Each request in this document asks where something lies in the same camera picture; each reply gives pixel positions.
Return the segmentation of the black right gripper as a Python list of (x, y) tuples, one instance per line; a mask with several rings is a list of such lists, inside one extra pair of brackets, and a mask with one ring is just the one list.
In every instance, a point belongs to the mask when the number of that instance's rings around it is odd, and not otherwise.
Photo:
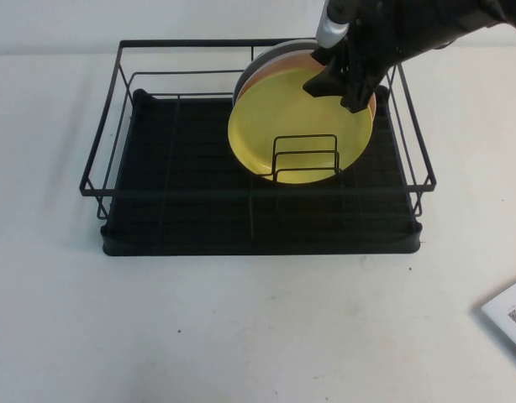
[(341, 105), (351, 113), (366, 109), (388, 69), (409, 59), (408, 11), (408, 1), (346, 1), (345, 55), (318, 47), (311, 56), (323, 69), (303, 85), (304, 91), (312, 97), (343, 97)]

